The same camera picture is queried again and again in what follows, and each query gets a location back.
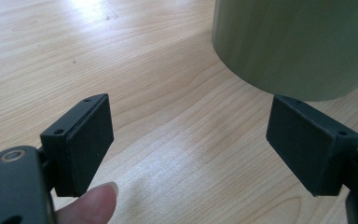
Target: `screw hole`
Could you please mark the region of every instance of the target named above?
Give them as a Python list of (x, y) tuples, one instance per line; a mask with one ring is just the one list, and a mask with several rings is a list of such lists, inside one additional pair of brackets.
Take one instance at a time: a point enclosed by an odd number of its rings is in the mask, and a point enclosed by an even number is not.
[(20, 224), (22, 222), (21, 216), (14, 216), (6, 219), (2, 224)]
[(60, 133), (63, 133), (63, 129), (58, 129), (58, 130), (54, 131), (54, 134), (60, 134)]
[(344, 131), (338, 131), (338, 134), (339, 134), (339, 135), (344, 135), (344, 136), (345, 136), (345, 135), (348, 135), (348, 133), (347, 133), (347, 132), (344, 132)]

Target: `table surface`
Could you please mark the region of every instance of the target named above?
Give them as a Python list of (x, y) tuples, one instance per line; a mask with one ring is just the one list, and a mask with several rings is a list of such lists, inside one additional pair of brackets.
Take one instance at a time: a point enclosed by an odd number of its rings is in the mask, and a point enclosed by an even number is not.
[[(346, 223), (348, 190), (312, 197), (269, 146), (272, 95), (219, 60), (213, 8), (0, 0), (0, 151), (107, 92), (116, 140), (91, 186), (118, 183), (112, 223)], [(358, 132), (358, 89), (311, 105)]]

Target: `green pot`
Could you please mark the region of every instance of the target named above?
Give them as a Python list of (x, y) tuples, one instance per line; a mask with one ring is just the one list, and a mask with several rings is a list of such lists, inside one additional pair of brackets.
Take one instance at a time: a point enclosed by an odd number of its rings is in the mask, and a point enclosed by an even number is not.
[(358, 87), (358, 0), (216, 0), (213, 46), (263, 91), (334, 99)]

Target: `wood grain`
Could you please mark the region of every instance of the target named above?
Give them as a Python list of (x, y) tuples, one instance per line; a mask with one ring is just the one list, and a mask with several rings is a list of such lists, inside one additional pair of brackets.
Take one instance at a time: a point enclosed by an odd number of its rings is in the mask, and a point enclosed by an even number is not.
[[(0, 151), (107, 92), (116, 140), (91, 186), (118, 183), (111, 223), (346, 223), (348, 191), (313, 198), (269, 146), (272, 96), (214, 53), (213, 7), (0, 0)], [(358, 132), (358, 89), (312, 105)]]

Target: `wooden table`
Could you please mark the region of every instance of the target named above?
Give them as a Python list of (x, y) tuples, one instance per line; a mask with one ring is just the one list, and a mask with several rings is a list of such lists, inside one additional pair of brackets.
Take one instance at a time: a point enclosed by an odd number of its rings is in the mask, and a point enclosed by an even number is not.
[[(0, 0), (0, 151), (107, 92), (116, 140), (91, 186), (118, 183), (112, 223), (346, 223), (348, 191), (313, 198), (269, 146), (272, 95), (214, 53), (213, 7)], [(358, 132), (358, 89), (312, 105)]]

